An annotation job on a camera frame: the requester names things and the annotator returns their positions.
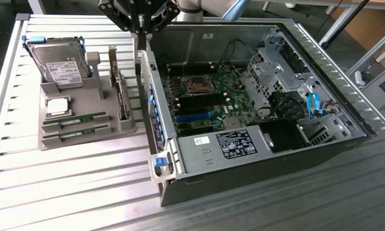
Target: aluminum table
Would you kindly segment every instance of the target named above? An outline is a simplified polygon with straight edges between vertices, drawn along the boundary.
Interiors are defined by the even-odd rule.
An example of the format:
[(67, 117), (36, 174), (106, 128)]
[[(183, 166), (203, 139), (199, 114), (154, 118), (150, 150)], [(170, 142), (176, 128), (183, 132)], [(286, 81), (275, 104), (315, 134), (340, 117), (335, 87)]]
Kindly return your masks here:
[[(316, 168), (160, 207), (135, 77), (132, 39), (104, 16), (19, 15), (0, 75), (0, 230), (380, 230), (385, 228), (385, 119), (374, 113), (316, 42), (290, 19), (307, 51), (331, 72), (380, 136)], [(130, 86), (138, 132), (126, 138), (38, 150), (40, 73), (20, 37), (86, 38), (108, 45)]]

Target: power supply label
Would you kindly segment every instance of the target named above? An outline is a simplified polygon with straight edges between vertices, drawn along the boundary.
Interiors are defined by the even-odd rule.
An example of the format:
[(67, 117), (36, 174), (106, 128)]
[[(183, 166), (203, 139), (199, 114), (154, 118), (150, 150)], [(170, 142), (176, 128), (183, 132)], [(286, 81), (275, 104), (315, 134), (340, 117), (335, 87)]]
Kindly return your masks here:
[(218, 140), (227, 159), (258, 153), (247, 129), (218, 134)]
[(82, 82), (79, 67), (76, 61), (47, 63), (46, 64), (54, 81), (59, 85)]

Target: motherboard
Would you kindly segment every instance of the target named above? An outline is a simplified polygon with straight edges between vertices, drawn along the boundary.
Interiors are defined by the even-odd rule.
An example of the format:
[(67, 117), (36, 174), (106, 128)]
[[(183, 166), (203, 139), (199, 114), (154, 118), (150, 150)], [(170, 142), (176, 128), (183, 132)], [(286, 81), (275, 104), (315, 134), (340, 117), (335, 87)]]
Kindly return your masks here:
[(162, 74), (179, 137), (240, 128), (254, 120), (254, 105), (240, 79), (230, 65), (219, 66), (212, 74)]

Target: green ram stick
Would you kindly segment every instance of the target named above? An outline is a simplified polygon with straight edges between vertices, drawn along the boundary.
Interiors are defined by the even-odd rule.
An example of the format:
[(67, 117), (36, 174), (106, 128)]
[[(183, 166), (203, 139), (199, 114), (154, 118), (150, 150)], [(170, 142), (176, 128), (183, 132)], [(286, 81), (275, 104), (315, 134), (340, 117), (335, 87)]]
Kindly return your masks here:
[(52, 124), (52, 123), (60, 123), (60, 125), (68, 125), (68, 124), (78, 124), (78, 123), (86, 123), (95, 119), (95, 116), (103, 116), (106, 115), (106, 112), (98, 112), (87, 115), (78, 115), (68, 118), (62, 119), (52, 119), (43, 122), (43, 124)]
[(98, 128), (106, 128), (106, 127), (108, 127), (108, 125), (100, 125), (100, 126), (94, 127), (94, 128), (86, 128), (86, 129), (80, 129), (80, 130), (76, 130), (76, 131), (70, 131), (70, 132), (64, 132), (64, 133), (60, 133), (60, 134), (43, 136), (43, 138), (46, 139), (46, 138), (51, 138), (51, 137), (59, 136), (60, 139), (66, 139), (66, 138), (75, 137), (75, 136), (88, 135), (88, 134), (96, 132)]

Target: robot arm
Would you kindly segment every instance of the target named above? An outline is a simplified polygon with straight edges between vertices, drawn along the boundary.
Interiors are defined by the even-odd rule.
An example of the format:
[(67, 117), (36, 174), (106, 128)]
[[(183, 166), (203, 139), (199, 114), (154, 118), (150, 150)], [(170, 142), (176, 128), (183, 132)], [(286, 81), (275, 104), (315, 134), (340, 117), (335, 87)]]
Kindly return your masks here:
[(99, 0), (99, 9), (123, 31), (131, 31), (146, 50), (147, 40), (180, 14), (179, 21), (203, 19), (203, 9), (235, 21), (251, 0)]

